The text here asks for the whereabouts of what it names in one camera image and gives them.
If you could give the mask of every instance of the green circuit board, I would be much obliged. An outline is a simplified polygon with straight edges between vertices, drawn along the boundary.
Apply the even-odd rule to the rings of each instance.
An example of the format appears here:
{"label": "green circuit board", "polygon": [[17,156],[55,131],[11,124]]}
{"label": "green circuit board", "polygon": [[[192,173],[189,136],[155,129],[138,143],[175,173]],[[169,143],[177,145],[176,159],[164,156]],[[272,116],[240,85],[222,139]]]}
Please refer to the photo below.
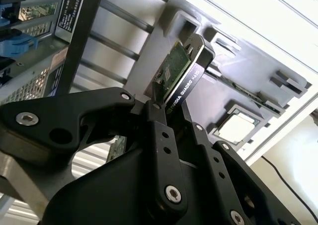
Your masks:
{"label": "green circuit board", "polygon": [[155,78],[155,81],[162,86],[164,100],[179,82],[190,63],[191,60],[184,47],[180,42],[177,42],[164,59],[160,66],[159,74]]}
{"label": "green circuit board", "polygon": [[20,9],[19,19],[26,21],[47,15],[53,15],[55,13],[56,6],[57,2],[45,5],[22,7]]}

